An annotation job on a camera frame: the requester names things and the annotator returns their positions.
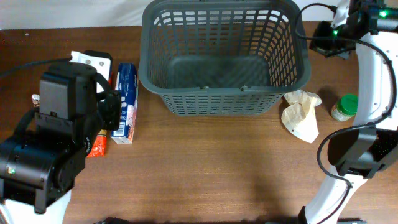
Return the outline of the blue carton box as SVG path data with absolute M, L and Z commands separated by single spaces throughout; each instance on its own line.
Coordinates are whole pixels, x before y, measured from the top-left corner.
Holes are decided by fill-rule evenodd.
M 119 129 L 111 132 L 116 144 L 132 144 L 137 114 L 139 77 L 133 63 L 120 63 L 115 89 L 121 94 Z

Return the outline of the orange pasta packet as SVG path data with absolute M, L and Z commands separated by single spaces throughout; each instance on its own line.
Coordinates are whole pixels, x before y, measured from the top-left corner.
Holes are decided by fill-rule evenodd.
M 100 73 L 96 74 L 95 80 L 97 83 L 96 99 L 97 99 L 97 102 L 100 103 L 101 101 L 105 100 L 105 96 L 106 96 L 107 92 L 110 90 L 111 85 L 110 85 L 109 79 Z M 108 131 L 105 129 L 102 129 L 99 131 L 95 140 L 93 140 L 93 142 L 92 142 L 91 151 L 89 153 L 87 153 L 88 157 L 99 157 L 99 156 L 105 155 L 107 133 L 108 133 Z

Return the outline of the clear bread bag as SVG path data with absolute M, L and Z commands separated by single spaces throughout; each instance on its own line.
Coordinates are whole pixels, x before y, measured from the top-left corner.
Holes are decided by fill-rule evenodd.
M 38 94 L 33 94 L 32 95 L 32 104 L 34 107 L 39 107 L 40 106 L 40 95 Z

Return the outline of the grey plastic basket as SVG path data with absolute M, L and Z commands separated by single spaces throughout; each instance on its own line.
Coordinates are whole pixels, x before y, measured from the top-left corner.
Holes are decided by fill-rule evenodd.
M 311 74 L 293 1 L 153 1 L 139 78 L 179 116 L 268 111 Z

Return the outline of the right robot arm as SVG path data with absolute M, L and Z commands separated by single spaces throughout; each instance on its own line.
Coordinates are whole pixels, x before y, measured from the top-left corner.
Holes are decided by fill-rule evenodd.
M 326 57 L 356 52 L 358 110 L 351 127 L 321 142 L 330 168 L 299 223 L 338 223 L 355 191 L 397 160 L 397 9 L 384 1 L 341 1 L 331 10 L 333 20 L 318 25 L 311 49 Z

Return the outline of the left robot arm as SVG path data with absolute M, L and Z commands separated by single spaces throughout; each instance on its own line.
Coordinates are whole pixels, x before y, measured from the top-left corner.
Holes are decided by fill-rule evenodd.
M 119 128 L 121 95 L 95 67 L 55 63 L 40 105 L 1 144 L 1 222 L 61 223 L 97 135 Z

